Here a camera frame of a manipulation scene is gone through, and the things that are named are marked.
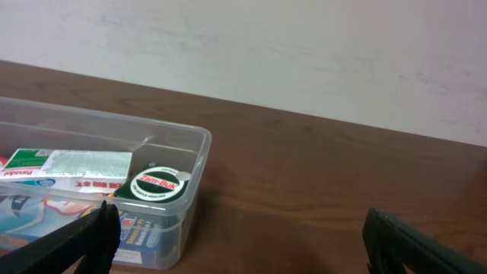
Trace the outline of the clear plastic container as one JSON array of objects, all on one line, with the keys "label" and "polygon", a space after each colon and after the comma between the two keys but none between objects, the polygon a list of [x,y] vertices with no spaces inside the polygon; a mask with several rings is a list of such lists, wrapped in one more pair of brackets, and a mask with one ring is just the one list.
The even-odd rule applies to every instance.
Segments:
[{"label": "clear plastic container", "polygon": [[1,100],[1,168],[19,148],[119,151],[132,153],[128,179],[149,162],[186,171],[191,178],[179,199],[162,205],[118,198],[114,193],[79,193],[2,180],[1,194],[43,196],[97,207],[106,201],[119,211],[176,215],[179,222],[162,231],[171,253],[156,268],[168,269],[183,254],[210,144],[210,132],[195,126],[5,97]]}]

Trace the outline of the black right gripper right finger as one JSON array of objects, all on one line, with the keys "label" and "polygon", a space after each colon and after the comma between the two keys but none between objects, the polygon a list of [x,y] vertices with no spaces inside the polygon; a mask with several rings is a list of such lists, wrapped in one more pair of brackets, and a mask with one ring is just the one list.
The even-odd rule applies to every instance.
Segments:
[{"label": "black right gripper right finger", "polygon": [[370,208],[362,228],[370,274],[486,274],[486,267],[385,211]]}]

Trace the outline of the blue KoolFever box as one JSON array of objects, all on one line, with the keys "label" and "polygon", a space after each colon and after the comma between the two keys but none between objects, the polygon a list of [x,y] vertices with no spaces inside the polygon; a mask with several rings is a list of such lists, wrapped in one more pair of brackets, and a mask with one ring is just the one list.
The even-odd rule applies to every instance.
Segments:
[{"label": "blue KoolFever box", "polygon": [[[1,248],[16,250],[98,209],[90,203],[43,196],[1,194]],[[161,268],[171,249],[162,237],[163,224],[138,212],[119,211],[120,244],[114,261]]]}]

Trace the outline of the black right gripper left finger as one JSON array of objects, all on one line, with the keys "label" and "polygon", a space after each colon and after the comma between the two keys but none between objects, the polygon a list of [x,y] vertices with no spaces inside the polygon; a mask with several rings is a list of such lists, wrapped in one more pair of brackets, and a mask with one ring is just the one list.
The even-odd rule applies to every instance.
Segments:
[{"label": "black right gripper left finger", "polygon": [[76,273],[108,274],[120,244],[114,204],[99,209],[1,257],[1,274],[56,274],[77,264]]}]

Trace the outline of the green ointment box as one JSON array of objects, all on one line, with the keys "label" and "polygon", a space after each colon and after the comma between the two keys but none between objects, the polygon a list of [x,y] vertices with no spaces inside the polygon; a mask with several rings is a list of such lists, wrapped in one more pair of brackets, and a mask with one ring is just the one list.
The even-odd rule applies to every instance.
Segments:
[{"label": "green ointment box", "polygon": [[[114,196],[137,202],[167,204],[176,201],[184,194],[190,178],[191,174],[186,171],[149,162],[117,189]],[[120,214],[121,243],[143,250],[154,249],[159,245],[162,231],[173,227],[179,220],[176,215],[122,212]]]}]

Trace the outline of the white Panadol box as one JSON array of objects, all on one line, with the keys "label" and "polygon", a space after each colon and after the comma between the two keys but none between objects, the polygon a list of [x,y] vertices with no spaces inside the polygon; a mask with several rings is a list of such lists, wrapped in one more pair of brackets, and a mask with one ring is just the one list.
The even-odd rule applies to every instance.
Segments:
[{"label": "white Panadol box", "polygon": [[19,148],[1,180],[79,193],[114,193],[128,179],[131,152]]}]

